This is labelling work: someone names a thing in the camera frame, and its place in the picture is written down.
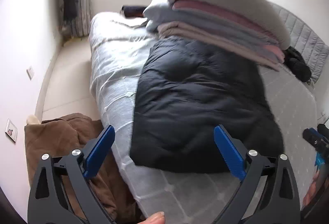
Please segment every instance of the black quilt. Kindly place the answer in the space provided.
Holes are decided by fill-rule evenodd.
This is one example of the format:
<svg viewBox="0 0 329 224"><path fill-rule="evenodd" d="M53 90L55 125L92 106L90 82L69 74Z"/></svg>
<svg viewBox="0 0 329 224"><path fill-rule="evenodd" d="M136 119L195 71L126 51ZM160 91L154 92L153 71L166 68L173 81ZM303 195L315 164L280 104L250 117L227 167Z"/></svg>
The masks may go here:
<svg viewBox="0 0 329 224"><path fill-rule="evenodd" d="M173 172L227 171L213 139L218 124L247 149L283 152L254 62L199 41L157 42L137 87L132 160Z"/></svg>

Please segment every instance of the fingernail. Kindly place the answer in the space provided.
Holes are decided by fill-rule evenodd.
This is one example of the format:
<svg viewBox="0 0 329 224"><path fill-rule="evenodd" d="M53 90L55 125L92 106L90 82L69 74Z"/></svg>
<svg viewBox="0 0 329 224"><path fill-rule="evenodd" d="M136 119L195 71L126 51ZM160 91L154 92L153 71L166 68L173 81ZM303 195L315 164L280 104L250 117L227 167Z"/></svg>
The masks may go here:
<svg viewBox="0 0 329 224"><path fill-rule="evenodd" d="M152 223L152 222L155 222L155 221L157 221L158 219L160 219L160 218L162 218L162 217L164 217L164 216L165 216L165 213L164 213L164 212L157 212L157 213L151 215L151 216L148 218L148 221L149 221L150 223Z"/></svg>

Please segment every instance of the quilted headboard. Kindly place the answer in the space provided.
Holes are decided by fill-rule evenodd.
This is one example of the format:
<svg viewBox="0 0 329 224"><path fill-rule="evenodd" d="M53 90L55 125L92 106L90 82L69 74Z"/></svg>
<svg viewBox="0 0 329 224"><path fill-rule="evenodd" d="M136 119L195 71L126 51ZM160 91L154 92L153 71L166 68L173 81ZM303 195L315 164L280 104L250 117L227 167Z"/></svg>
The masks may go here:
<svg viewBox="0 0 329 224"><path fill-rule="evenodd" d="M329 54L329 46L296 15L277 4L272 3L272 6L290 33L290 46L302 54L312 72L312 80L316 83Z"/></svg>

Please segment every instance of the baseboard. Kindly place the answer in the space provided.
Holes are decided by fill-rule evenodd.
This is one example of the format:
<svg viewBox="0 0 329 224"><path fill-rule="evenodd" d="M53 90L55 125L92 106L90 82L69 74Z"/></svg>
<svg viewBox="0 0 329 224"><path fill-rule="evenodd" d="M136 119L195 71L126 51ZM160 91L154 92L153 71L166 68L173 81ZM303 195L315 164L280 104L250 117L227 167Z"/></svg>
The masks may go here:
<svg viewBox="0 0 329 224"><path fill-rule="evenodd" d="M46 74L44 75L44 78L42 81L42 85L40 88L39 97L38 97L38 101L37 101L37 105L36 105L36 111L34 113L34 115L39 119L40 122L42 121L43 106L44 106L44 101L46 99L46 94L47 94L50 77L51 77L51 74L55 67L57 57L58 57L62 47L63 47L63 41L61 41L60 45L57 47L55 54L50 61L50 64L48 66L48 69L47 69Z"/></svg>

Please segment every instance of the wall outlet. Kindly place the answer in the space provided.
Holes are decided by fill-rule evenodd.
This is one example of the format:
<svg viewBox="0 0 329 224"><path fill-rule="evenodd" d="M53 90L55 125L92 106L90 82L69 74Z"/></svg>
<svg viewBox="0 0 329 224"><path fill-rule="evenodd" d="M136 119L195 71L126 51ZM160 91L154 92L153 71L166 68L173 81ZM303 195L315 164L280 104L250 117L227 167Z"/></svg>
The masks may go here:
<svg viewBox="0 0 329 224"><path fill-rule="evenodd" d="M14 141L16 142L17 139L17 134L18 134L18 130L17 127L15 127L15 125L12 123L12 121L10 119L8 119L7 121L7 125L6 125L6 129L5 129L5 133Z"/></svg>
<svg viewBox="0 0 329 224"><path fill-rule="evenodd" d="M27 71L27 74L28 74L30 80L32 80L32 78L34 76L34 70L33 70L32 66L30 66L28 69L26 69L26 71Z"/></svg>

